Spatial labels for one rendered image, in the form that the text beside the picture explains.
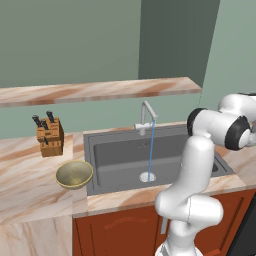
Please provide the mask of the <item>wooden knife block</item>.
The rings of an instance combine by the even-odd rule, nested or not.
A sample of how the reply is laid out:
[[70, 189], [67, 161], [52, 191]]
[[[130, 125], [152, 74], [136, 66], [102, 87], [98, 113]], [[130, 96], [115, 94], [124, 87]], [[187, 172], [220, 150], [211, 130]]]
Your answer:
[[51, 111], [46, 114], [45, 119], [39, 118], [38, 115], [32, 116], [37, 126], [36, 136], [40, 151], [43, 157], [60, 156], [63, 154], [64, 130], [58, 117], [54, 117]]

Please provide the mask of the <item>silver tap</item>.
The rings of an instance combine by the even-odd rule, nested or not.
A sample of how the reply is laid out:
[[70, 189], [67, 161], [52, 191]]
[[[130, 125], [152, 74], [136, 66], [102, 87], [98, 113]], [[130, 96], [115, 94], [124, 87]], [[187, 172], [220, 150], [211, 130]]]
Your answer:
[[[150, 122], [146, 122], [146, 113], [151, 117]], [[147, 101], [143, 101], [141, 105], [141, 121], [134, 125], [140, 136], [144, 136], [146, 131], [151, 129], [153, 124], [157, 121], [158, 115], [155, 113], [151, 105]]]

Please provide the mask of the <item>blue water stream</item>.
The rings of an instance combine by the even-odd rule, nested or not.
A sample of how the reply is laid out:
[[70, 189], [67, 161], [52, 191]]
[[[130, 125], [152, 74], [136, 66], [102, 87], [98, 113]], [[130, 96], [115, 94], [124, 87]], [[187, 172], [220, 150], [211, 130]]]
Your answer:
[[151, 167], [152, 167], [152, 156], [153, 156], [153, 145], [154, 145], [154, 131], [155, 131], [156, 121], [152, 121], [152, 133], [151, 133], [151, 141], [150, 141], [150, 157], [148, 163], [148, 182], [154, 181], [154, 175], [151, 175]]

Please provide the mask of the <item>yellow-green bowl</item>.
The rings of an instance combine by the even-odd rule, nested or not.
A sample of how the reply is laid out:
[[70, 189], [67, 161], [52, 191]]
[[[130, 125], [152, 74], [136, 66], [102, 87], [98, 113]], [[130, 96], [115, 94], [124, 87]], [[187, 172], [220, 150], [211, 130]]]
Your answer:
[[72, 160], [61, 165], [56, 171], [56, 182], [67, 190], [77, 190], [85, 186], [94, 173], [90, 163]]

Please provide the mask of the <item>marble wall shelf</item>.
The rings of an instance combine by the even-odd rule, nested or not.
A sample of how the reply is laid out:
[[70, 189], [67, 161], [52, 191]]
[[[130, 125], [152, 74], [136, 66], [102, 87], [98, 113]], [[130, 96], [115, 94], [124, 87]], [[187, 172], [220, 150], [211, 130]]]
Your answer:
[[200, 93], [188, 77], [0, 88], [0, 108]]

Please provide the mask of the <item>red-brown cupboard door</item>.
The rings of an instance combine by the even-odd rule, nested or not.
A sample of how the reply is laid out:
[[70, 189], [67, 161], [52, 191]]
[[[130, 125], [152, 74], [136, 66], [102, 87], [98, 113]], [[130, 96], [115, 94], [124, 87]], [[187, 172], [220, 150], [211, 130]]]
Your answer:
[[226, 256], [251, 199], [246, 193], [216, 195], [224, 209], [222, 221], [200, 231], [195, 245], [203, 256]]
[[83, 217], [76, 225], [82, 256], [155, 256], [166, 238], [154, 212]]

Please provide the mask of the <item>grey sink basin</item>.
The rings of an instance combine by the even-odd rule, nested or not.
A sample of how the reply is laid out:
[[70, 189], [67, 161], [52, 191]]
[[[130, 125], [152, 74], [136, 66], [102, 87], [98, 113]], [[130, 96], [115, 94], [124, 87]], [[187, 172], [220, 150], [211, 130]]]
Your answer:
[[92, 196], [174, 182], [188, 139], [187, 127], [182, 124], [155, 128], [151, 167], [154, 181], [148, 182], [151, 133], [149, 130], [140, 136], [136, 130], [124, 130], [86, 134], [85, 161], [94, 170], [87, 184], [87, 194]]

